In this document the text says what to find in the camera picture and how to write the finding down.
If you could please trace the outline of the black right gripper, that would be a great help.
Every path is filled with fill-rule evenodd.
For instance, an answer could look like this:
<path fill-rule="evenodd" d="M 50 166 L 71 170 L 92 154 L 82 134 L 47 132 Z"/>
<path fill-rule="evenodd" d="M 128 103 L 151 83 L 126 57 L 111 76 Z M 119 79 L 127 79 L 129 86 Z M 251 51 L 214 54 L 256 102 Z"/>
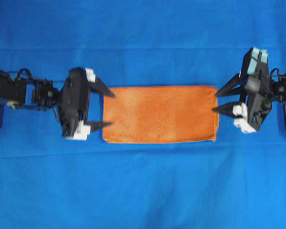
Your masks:
<path fill-rule="evenodd" d="M 240 95 L 239 101 L 214 107 L 212 111 L 234 118 L 234 125 L 243 133 L 257 132 L 272 109 L 270 83 L 268 70 L 257 70 L 247 77 L 237 73 L 215 97 Z"/>

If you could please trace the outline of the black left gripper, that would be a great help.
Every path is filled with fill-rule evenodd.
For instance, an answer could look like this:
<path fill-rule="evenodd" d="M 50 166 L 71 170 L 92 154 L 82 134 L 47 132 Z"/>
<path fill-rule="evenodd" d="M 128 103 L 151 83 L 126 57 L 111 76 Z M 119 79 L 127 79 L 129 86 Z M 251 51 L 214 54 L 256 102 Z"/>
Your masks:
<path fill-rule="evenodd" d="M 62 129 L 62 136 L 68 140 L 86 140 L 90 132 L 110 126 L 113 122 L 86 122 L 90 91 L 115 98 L 100 78 L 90 68 L 74 68 L 60 91 L 57 111 Z"/>

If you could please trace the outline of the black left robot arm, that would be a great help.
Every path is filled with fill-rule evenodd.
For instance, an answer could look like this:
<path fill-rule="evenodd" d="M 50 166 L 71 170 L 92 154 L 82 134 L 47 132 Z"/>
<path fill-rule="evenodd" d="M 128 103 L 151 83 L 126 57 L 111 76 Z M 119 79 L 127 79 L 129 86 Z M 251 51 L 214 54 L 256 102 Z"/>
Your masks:
<path fill-rule="evenodd" d="M 4 106 L 11 109 L 52 110 L 61 125 L 62 137 L 69 140 L 86 140 L 90 133 L 112 124 L 87 120 L 91 93 L 115 97 L 93 69 L 70 69 L 60 90 L 53 83 L 33 77 L 27 68 L 20 69 L 15 78 L 11 78 L 10 72 L 0 70 L 0 128 Z"/>

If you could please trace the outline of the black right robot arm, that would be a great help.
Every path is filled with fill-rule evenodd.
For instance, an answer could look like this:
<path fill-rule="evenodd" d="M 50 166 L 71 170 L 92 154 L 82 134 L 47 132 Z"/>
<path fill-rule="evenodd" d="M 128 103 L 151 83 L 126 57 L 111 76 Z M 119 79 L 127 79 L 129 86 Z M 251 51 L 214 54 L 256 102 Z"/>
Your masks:
<path fill-rule="evenodd" d="M 256 74 L 237 73 L 215 97 L 239 95 L 239 100 L 215 107 L 213 112 L 234 119 L 234 125 L 243 133 L 260 130 L 272 109 L 272 102 L 286 104 L 286 74 L 278 68 L 270 74 L 258 70 Z"/>

